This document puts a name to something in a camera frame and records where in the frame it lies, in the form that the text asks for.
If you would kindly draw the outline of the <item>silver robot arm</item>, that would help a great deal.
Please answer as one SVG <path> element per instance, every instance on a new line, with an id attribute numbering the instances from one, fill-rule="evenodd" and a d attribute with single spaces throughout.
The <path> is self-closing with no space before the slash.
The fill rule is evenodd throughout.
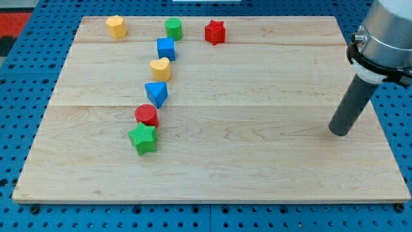
<path id="1" fill-rule="evenodd" d="M 370 84 L 411 85 L 411 0 L 375 0 L 351 35 L 346 56 Z"/>

